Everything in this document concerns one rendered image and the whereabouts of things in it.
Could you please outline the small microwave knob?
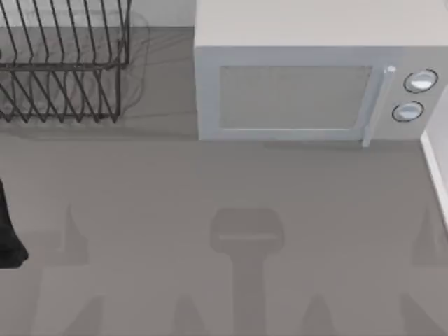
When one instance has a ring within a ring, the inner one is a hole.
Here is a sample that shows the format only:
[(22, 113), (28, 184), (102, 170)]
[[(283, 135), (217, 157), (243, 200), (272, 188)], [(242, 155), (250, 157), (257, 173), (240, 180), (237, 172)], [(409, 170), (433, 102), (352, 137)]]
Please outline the small microwave knob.
[(410, 101), (397, 105), (392, 111), (393, 119), (398, 123), (410, 123), (424, 112), (424, 106), (418, 101)]

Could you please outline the pale microwave oven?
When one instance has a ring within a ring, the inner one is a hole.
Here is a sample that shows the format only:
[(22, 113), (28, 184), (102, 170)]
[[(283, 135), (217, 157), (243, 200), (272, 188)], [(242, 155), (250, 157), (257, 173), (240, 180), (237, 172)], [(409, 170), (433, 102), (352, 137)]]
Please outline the pale microwave oven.
[[(448, 0), (197, 0), (197, 47), (359, 48), (396, 73), (373, 141), (417, 141), (448, 88)], [(412, 94), (404, 80), (432, 69), (438, 82)], [(412, 122), (393, 109), (420, 102)]]

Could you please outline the large microwave knob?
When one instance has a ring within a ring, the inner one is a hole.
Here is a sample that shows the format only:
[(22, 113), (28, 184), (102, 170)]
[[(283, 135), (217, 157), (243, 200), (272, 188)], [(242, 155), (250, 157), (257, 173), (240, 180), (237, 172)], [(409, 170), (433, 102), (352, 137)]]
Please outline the large microwave knob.
[(404, 80), (404, 88), (412, 94), (430, 90), (438, 82), (438, 74), (432, 69), (424, 69), (410, 73)]

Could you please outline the microwave oven door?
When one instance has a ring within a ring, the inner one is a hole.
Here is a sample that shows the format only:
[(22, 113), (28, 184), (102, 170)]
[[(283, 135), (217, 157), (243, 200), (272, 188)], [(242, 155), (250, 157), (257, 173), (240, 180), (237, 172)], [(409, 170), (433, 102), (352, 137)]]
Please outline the microwave oven door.
[(384, 64), (359, 48), (197, 47), (202, 140), (359, 141)]

